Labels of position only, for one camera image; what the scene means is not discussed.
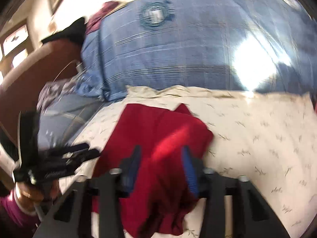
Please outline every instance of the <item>blue plaid blanket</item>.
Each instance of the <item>blue plaid blanket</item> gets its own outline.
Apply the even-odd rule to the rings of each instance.
[[[106,100],[126,85],[317,90],[317,24],[297,0],[136,0],[82,48],[76,90]]]

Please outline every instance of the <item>bed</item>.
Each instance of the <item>bed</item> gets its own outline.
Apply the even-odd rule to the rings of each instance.
[[[123,101],[96,114],[75,143],[89,142],[102,150],[129,103],[170,110],[184,103],[215,135],[203,158],[207,167],[223,176],[248,176],[292,238],[300,237],[310,225],[317,211],[317,115],[308,94],[130,87]],[[84,163],[77,175],[91,177],[95,162]],[[73,179],[61,179],[61,190],[65,191]],[[201,200],[186,216],[184,237],[199,235],[203,207]]]

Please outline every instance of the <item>white cord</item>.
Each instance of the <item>white cord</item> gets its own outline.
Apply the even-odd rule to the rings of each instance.
[[[61,73],[63,72],[63,70],[65,70],[71,63],[74,63],[74,62],[79,62],[80,63],[80,61],[78,61],[78,60],[72,60],[69,64],[67,64],[61,71],[60,71],[60,73],[56,76],[56,78],[53,80],[53,82],[55,82],[56,81],[56,79],[58,78],[58,76],[59,75],[61,75]]]

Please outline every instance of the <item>red towel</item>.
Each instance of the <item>red towel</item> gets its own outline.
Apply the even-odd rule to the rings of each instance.
[[[134,191],[120,199],[121,220],[135,238],[154,232],[181,235],[183,219],[197,200],[188,190],[181,149],[188,145],[201,158],[213,138],[211,131],[181,104],[175,111],[128,104],[96,164],[100,176],[141,146],[142,159]],[[93,211],[97,212],[94,203]]]
[[[91,16],[91,18],[87,22],[85,34],[88,35],[89,33],[99,29],[99,26],[100,26],[100,23],[101,23],[101,20],[103,19],[103,17],[106,16],[109,12],[111,12],[118,5],[119,5],[119,2],[117,2],[117,1],[105,2],[102,5],[102,8],[98,12],[96,12],[93,16]]]

